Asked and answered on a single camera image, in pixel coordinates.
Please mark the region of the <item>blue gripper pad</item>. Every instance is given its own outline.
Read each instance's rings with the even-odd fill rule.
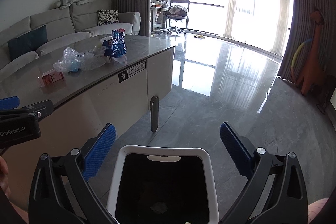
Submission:
[[[95,143],[84,158],[83,177],[86,181],[97,175],[105,157],[116,140],[116,129],[108,123],[95,138]]]
[[[253,176],[254,159],[227,122],[220,126],[220,138],[235,163],[239,174]]]
[[[18,96],[8,97],[0,100],[0,110],[17,108],[20,105]]]

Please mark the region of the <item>stuffed toy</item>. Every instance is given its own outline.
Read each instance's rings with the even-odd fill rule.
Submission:
[[[69,7],[72,3],[77,3],[77,5],[82,5],[84,3],[89,2],[89,0],[59,0],[55,2],[54,8],[65,9]]]

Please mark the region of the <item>white frame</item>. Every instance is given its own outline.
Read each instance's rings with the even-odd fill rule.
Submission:
[[[113,178],[111,182],[109,197],[107,200],[106,209],[115,218],[116,204],[118,198],[118,191],[120,186],[120,179],[123,172],[125,158],[128,154],[143,154],[143,155],[158,155],[158,156],[197,156],[203,162],[204,177],[207,187],[208,205],[209,205],[209,222],[208,224],[218,224],[219,213],[217,204],[217,195],[215,188],[215,181],[212,173],[212,166],[210,156],[207,151],[201,148],[162,148],[126,145],[120,149],[115,163]]]

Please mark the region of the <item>black and white pillow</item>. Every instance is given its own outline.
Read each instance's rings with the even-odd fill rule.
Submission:
[[[98,26],[119,22],[118,10],[98,10]]]

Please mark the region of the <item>chair base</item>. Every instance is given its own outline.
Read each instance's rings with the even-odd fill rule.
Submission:
[[[176,25],[175,25],[175,29],[174,29],[173,31],[176,32],[176,35],[177,35],[177,36],[179,36],[180,33],[182,33],[182,32],[183,32],[184,34],[187,34],[185,31],[182,31],[182,30],[178,29]]]

